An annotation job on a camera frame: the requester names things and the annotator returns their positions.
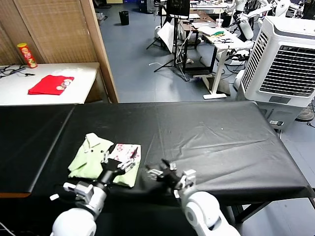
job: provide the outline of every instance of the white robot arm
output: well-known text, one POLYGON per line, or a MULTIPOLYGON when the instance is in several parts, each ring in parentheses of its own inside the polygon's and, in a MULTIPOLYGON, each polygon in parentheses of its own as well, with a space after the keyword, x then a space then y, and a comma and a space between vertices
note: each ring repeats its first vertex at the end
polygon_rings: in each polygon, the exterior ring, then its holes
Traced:
POLYGON ((95 220, 103 209, 114 178, 125 174, 134 165, 134 159, 122 163, 108 158, 102 163, 102 173, 91 184, 83 181, 76 185, 64 183, 65 191, 76 194, 77 208, 65 211, 57 217, 50 236, 94 236, 95 220))
POLYGON ((162 161, 166 165, 165 169, 157 170, 147 166, 147 173, 151 179, 165 182, 171 188, 175 197, 181 201, 186 219, 198 236, 240 236, 222 214, 217 199, 210 193, 195 188, 196 171, 185 171, 179 177, 176 175, 175 163, 162 161))
POLYGON ((248 23, 248 19, 254 16, 259 16, 264 12, 268 12, 270 10, 274 10, 275 16, 283 16, 290 6, 290 0, 272 0, 271 3, 268 3, 267 0, 259 0, 261 3, 261 8, 256 9, 249 14, 244 13, 245 4, 247 0, 236 0, 236 11, 233 15, 234 23, 232 25, 238 25, 241 31, 241 40, 246 41, 250 40, 253 37, 253 31, 248 23))

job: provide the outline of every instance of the red cloth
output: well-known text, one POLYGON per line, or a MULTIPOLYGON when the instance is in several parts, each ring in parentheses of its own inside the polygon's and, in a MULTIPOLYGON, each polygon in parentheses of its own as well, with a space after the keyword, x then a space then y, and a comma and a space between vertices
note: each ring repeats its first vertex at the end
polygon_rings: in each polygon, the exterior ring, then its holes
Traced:
POLYGON ((29 90, 29 94, 60 95, 73 80, 74 77, 47 75, 29 90))

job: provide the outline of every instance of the black table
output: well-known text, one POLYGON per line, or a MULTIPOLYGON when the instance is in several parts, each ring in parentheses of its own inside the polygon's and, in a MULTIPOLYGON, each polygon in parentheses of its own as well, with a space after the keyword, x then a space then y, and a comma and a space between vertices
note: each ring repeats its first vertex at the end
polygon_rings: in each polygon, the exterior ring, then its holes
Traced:
POLYGON ((0 107, 0 197, 28 196, 74 105, 0 107))
POLYGON ((141 145, 135 187, 112 188, 111 199, 119 203, 173 199, 145 173, 145 164, 157 166, 161 158, 175 161, 179 170, 195 169, 198 188, 222 204, 252 204, 244 212, 236 208, 239 221, 271 201, 314 197, 281 140, 248 101, 77 105, 31 197, 47 198, 55 184, 67 181, 67 166, 91 132, 141 145))

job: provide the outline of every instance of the light green towel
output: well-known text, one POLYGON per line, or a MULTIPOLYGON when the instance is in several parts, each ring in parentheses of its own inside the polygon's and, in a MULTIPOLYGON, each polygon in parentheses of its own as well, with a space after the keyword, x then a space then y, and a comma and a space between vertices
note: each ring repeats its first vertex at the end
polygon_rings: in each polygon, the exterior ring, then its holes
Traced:
MULTIPOLYGON (((74 157, 68 169, 71 171, 68 177, 82 177, 96 179, 103 168, 101 162, 104 161, 104 154, 113 145, 109 140, 99 138, 95 133, 85 136, 85 140, 80 146, 76 156, 74 157)), ((123 176, 117 176, 114 183, 133 187, 136 181, 137 172, 141 160, 140 145, 116 145, 111 157, 122 162, 132 154, 132 150, 138 147, 137 156, 135 158, 135 166, 123 176)))

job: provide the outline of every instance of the black trash bin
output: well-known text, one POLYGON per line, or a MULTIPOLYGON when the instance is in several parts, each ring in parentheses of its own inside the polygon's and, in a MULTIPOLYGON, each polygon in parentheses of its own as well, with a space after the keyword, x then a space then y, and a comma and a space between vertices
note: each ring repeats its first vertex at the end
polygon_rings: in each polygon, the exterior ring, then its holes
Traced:
POLYGON ((128 11, 120 11, 120 22, 122 23, 122 26, 129 25, 129 12, 128 11))

